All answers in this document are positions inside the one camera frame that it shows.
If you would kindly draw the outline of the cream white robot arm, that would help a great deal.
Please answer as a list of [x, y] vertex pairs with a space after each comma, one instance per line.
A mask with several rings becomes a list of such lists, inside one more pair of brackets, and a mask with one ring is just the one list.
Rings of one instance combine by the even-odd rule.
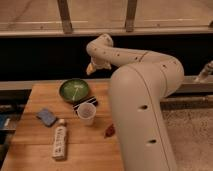
[[182, 84], [181, 62], [150, 50], [116, 48], [110, 35], [89, 42], [87, 73], [117, 70], [109, 82], [109, 103], [124, 171], [177, 171], [160, 100]]

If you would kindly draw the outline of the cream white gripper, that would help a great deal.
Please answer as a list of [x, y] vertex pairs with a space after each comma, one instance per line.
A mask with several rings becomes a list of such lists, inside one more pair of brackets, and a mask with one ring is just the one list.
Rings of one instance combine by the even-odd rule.
[[96, 70], [101, 70], [101, 69], [111, 69], [111, 64], [103, 59], [92, 57], [91, 63], [89, 63], [86, 68], [86, 74], [91, 75]]

